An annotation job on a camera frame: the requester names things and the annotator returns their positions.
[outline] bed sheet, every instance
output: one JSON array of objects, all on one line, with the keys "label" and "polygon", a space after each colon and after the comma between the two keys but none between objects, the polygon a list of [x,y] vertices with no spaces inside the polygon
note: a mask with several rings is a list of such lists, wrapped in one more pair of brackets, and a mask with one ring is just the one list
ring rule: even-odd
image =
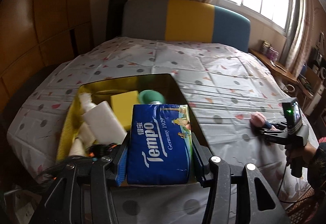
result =
[{"label": "bed sheet", "polygon": [[[222,44],[115,38],[59,66],[28,98],[8,131],[8,141],[32,176],[55,163],[60,132],[81,84],[122,76],[170,73],[197,117],[211,151],[230,164],[259,167],[277,191],[285,167],[284,146],[266,144],[252,133],[250,114],[284,120],[287,95],[264,66],[247,53]],[[309,141],[317,146],[310,127]],[[295,201],[309,188],[286,171],[280,199]],[[208,189],[180,187],[115,188],[120,223],[200,223]],[[230,219],[235,221],[236,187]]]}]

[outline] sleeve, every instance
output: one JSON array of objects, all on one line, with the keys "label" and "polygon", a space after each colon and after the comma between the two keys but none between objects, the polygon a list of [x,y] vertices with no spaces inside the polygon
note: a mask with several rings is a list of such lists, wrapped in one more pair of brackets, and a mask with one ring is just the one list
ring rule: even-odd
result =
[{"label": "sleeve", "polygon": [[326,192],[326,143],[320,143],[308,166],[308,182],[317,191]]}]

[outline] cable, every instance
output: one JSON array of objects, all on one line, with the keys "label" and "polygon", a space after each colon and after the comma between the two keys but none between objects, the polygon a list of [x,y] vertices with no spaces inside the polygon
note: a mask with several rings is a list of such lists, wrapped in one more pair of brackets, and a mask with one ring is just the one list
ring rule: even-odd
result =
[{"label": "cable", "polygon": [[312,197],[314,197],[315,195],[312,195],[312,196],[309,196],[309,197],[306,197],[306,198],[303,198],[303,199],[300,199],[300,200],[298,200],[298,201],[296,201],[296,202],[288,202],[288,201],[282,201],[282,200],[280,200],[280,202],[282,202],[282,203],[285,203],[285,204],[296,204],[296,203],[299,203],[299,202],[301,202],[301,201],[303,201],[303,200],[306,200],[306,199],[308,199],[308,198],[312,198]]},{"label": "cable", "polygon": [[284,168],[283,177],[282,177],[282,181],[281,181],[280,187],[278,188],[278,194],[277,194],[277,197],[278,197],[278,195],[280,194],[281,187],[282,187],[282,184],[283,184],[283,181],[284,181],[285,172],[286,172],[286,166],[287,166],[287,164],[285,165],[285,168]]},{"label": "cable", "polygon": [[[283,177],[282,177],[282,181],[281,181],[280,187],[278,188],[278,194],[277,194],[277,197],[278,197],[278,195],[280,194],[280,191],[281,191],[281,187],[282,187],[282,184],[283,184],[283,181],[284,181],[284,177],[285,177],[286,167],[287,167],[287,162],[286,162],[286,164],[285,164],[285,168],[284,168]],[[315,195],[312,195],[312,196],[309,196],[309,197],[306,197],[306,198],[303,198],[303,199],[297,200],[296,202],[288,202],[288,201],[280,200],[279,198],[278,198],[278,199],[279,199],[279,201],[280,201],[281,203],[285,203],[285,204],[296,204],[296,203],[299,203],[299,202],[301,202],[301,201],[303,201],[303,200],[306,200],[306,199],[308,199],[308,198],[312,198],[312,197],[314,197],[314,196],[315,196]]]}]

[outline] person's hand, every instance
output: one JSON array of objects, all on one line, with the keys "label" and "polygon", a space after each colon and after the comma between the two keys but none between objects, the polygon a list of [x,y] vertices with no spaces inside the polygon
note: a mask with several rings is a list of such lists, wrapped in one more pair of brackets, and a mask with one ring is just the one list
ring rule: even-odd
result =
[{"label": "person's hand", "polygon": [[298,148],[291,148],[291,144],[286,145],[285,149],[285,155],[287,157],[288,162],[291,162],[293,158],[297,158],[302,156],[304,162],[306,164],[309,164],[309,162],[312,160],[314,155],[316,154],[316,148],[310,144],[310,142],[307,142],[305,146],[298,147]]}]

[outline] tissue pack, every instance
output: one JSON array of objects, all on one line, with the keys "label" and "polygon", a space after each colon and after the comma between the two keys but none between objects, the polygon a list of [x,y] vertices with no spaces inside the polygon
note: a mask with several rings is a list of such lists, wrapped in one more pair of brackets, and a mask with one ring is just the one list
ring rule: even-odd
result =
[{"label": "tissue pack", "polygon": [[188,182],[192,166],[187,105],[137,104],[133,108],[127,183],[175,185]]}]

